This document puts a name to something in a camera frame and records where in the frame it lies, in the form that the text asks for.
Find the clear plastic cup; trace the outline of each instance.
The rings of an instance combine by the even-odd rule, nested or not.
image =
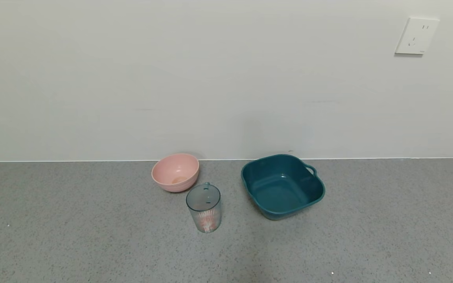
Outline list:
[[[218,188],[205,183],[192,188],[186,196],[186,205],[190,210],[198,231],[210,233],[221,224],[221,194]]]

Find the bowl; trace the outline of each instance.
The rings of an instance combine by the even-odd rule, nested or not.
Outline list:
[[[160,188],[169,192],[182,192],[197,181],[199,163],[191,154],[178,153],[158,161],[151,177]]]
[[[270,220],[290,217],[320,201],[325,194],[316,169],[289,154],[251,161],[241,176],[248,194]]]

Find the electrical outlet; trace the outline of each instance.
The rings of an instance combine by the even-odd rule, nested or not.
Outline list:
[[[439,20],[409,18],[395,53],[425,54],[439,23]]]

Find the gray countertop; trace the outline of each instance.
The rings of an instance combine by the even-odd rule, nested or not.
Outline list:
[[[0,163],[0,282],[453,282],[453,159],[318,160],[327,192],[265,219],[246,161],[201,161],[223,221],[200,233],[154,162]]]

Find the plastic tub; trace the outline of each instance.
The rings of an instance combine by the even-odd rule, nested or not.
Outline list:
[[[248,194],[270,220],[290,217],[320,201],[325,194],[316,169],[289,154],[251,161],[241,176]]]

